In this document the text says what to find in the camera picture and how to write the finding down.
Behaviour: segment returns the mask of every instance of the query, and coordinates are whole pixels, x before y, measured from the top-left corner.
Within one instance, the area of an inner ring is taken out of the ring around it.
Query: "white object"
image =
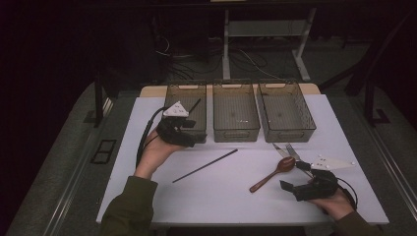
[[[313,161],[311,167],[312,169],[321,169],[321,170],[335,170],[343,169],[355,166],[352,161],[344,161],[341,159],[324,157],[321,154],[319,157]]]
[[[188,117],[189,112],[185,110],[180,101],[177,101],[171,107],[163,112],[164,116]]]

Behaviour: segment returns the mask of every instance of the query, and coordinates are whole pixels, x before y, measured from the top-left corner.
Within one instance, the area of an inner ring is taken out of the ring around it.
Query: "hand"
[[[323,208],[334,220],[340,220],[354,211],[349,200],[340,189],[337,189],[334,195],[329,198],[314,199],[308,202]]]
[[[175,146],[163,141],[156,130],[150,132],[145,141],[145,150],[135,171],[135,176],[150,179],[153,172],[165,162],[173,152],[185,147]]]

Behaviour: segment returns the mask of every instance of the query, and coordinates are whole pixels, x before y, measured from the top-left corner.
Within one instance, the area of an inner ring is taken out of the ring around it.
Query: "table leg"
[[[230,80],[229,64],[229,11],[224,13],[224,39],[223,39],[223,79]]]
[[[295,63],[297,64],[298,70],[301,74],[301,79],[305,82],[309,82],[310,76],[307,72],[306,66],[304,65],[303,59],[301,58],[304,47],[306,46],[307,39],[309,37],[310,29],[313,24],[314,16],[316,15],[316,8],[312,8],[309,13],[309,17],[307,19],[306,24],[304,25],[303,32],[301,34],[301,43],[298,49],[292,51],[292,55],[294,57]]]

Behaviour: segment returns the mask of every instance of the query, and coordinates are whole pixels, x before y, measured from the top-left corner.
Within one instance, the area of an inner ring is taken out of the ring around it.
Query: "white table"
[[[317,130],[307,143],[293,143],[304,161],[312,162],[319,154],[357,163],[356,157],[325,95],[305,95]],[[98,213],[101,221],[110,201],[119,195],[127,177],[135,169],[136,153],[146,123],[154,111],[163,106],[164,97],[139,97],[132,110],[110,180]],[[330,222],[315,206],[297,202],[291,193],[280,189],[279,180],[294,185],[306,184],[308,177],[298,169],[274,176],[256,193],[249,188],[270,174],[281,156],[272,144],[265,142],[261,129],[255,143],[219,144],[213,141],[212,99],[208,97],[208,138],[175,152],[154,173],[157,182],[152,226],[208,226],[208,225],[312,225]],[[238,148],[224,159],[176,183],[173,180]],[[359,198],[359,213],[370,223],[388,223],[374,191],[359,164],[334,170],[354,188]]]

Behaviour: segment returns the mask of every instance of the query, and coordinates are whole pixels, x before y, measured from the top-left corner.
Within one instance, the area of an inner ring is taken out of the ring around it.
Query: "plastic container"
[[[306,143],[316,124],[297,83],[259,80],[257,100],[267,143]]]
[[[261,124],[252,81],[214,80],[212,93],[214,141],[255,142]]]
[[[181,128],[181,131],[195,136],[197,144],[205,143],[207,136],[206,81],[169,82],[164,106],[170,107],[177,101],[180,101],[184,108],[190,112],[187,120],[196,121],[193,128]]]

